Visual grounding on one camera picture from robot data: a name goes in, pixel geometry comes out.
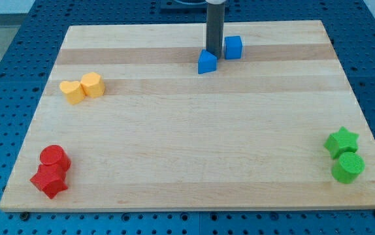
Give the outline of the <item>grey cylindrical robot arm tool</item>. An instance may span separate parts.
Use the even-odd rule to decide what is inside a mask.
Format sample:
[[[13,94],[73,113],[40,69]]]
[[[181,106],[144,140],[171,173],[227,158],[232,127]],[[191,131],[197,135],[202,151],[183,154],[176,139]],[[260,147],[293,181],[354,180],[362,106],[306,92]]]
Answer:
[[[221,57],[226,0],[206,0],[206,50]]]

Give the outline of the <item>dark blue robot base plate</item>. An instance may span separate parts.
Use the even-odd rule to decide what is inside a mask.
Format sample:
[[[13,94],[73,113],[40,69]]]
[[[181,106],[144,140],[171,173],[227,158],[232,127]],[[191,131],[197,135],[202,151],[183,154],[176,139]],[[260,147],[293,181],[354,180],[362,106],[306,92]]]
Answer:
[[[220,1],[206,1],[206,0],[160,0],[158,3],[160,13],[207,13],[210,11],[213,14],[221,14],[228,12],[231,6],[231,1],[224,1],[221,6],[218,6]]]

